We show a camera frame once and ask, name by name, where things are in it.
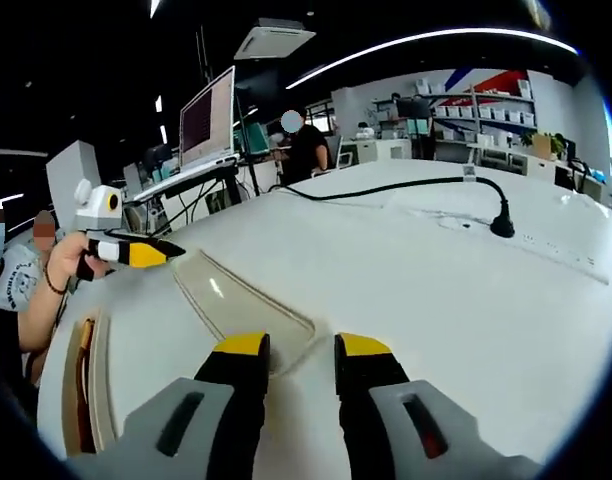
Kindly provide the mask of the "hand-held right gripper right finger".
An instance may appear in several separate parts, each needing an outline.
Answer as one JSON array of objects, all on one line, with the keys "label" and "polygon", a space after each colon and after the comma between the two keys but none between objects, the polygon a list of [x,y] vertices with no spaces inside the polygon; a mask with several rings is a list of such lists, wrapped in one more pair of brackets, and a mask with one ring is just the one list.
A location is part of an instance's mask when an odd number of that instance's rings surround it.
[{"label": "hand-held right gripper right finger", "polygon": [[482,440],[476,418],[425,380],[410,380],[388,346],[335,337],[335,386],[354,479],[534,479],[540,465]]}]

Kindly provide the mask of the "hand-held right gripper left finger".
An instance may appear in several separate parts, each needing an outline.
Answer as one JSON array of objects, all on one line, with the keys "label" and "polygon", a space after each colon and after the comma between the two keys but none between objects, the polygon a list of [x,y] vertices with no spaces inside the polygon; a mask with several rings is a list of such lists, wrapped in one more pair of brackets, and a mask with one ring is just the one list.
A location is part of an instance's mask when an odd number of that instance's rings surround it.
[{"label": "hand-held right gripper left finger", "polygon": [[264,423],[270,335],[219,342],[192,379],[179,378],[127,418],[125,479],[250,479]]}]

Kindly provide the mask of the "person's left hand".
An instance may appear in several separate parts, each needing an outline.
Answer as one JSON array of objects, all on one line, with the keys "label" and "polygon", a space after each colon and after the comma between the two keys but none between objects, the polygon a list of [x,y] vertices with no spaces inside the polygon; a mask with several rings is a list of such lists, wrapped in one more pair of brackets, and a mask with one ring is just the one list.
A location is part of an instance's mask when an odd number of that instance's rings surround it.
[{"label": "person's left hand", "polygon": [[81,260],[92,271],[94,279],[102,278],[111,269],[106,261],[89,252],[89,238],[85,233],[70,233],[53,248],[45,266],[45,282],[52,293],[65,293],[70,278],[77,275]]}]

